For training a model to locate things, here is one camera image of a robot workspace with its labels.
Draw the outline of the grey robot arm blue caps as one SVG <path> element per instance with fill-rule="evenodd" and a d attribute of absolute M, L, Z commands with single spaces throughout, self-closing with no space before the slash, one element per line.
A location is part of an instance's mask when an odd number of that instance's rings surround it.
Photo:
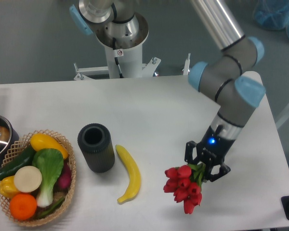
<path fill-rule="evenodd" d="M 184 67 L 189 84 L 220 106 L 202 140 L 187 143 L 184 159 L 203 163 L 202 180 L 215 181 L 229 173 L 225 156 L 265 95 L 262 84 L 244 76 L 262 59 L 264 47 L 257 38 L 245 36 L 224 1 L 191 4 L 223 55 L 211 65 Z M 148 24 L 132 0 L 80 0 L 69 12 L 83 34 L 95 34 L 104 46 L 110 78 L 145 77 L 142 45 Z"/>

